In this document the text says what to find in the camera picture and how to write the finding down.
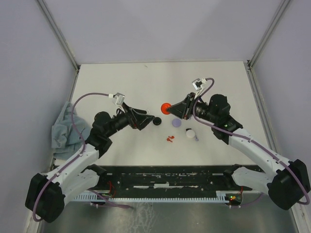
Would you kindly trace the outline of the red earbud charging case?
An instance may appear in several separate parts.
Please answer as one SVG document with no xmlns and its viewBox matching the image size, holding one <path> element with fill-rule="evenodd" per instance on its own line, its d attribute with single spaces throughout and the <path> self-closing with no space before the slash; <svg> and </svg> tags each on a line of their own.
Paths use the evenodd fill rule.
<svg viewBox="0 0 311 233">
<path fill-rule="evenodd" d="M 170 112 L 168 111 L 168 109 L 171 107 L 171 104 L 170 103 L 163 103 L 160 107 L 161 109 L 161 112 L 164 114 L 164 115 L 169 115 Z"/>
</svg>

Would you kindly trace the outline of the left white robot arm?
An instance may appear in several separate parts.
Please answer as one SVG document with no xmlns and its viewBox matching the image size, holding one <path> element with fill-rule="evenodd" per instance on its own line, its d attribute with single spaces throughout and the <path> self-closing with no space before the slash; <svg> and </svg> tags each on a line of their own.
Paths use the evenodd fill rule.
<svg viewBox="0 0 311 233">
<path fill-rule="evenodd" d="M 30 181 L 25 207 L 48 223 L 55 221 L 65 206 L 90 188 L 103 189 L 107 185 L 106 171 L 95 165 L 112 145 L 110 137 L 123 128 L 143 130 L 155 116 L 146 111 L 125 106 L 110 116 L 99 112 L 92 124 L 90 135 L 77 152 L 62 165 L 46 173 L 37 173 Z"/>
</svg>

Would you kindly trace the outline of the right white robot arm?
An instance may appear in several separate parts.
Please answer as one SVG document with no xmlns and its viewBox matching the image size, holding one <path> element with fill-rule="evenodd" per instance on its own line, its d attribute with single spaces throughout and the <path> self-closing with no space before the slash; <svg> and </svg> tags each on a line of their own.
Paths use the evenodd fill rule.
<svg viewBox="0 0 311 233">
<path fill-rule="evenodd" d="M 310 203 L 308 193 L 311 186 L 306 165 L 299 159 L 291 161 L 257 142 L 230 115 L 226 96 L 215 94 L 209 103 L 205 103 L 190 93 L 183 101 L 166 110 L 180 119 L 194 117 L 210 126 L 219 140 L 242 152 L 262 169 L 262 172 L 257 172 L 235 165 L 223 177 L 227 189 L 234 190 L 238 186 L 251 188 L 268 195 L 283 210 L 290 209 L 296 203 Z"/>
</svg>

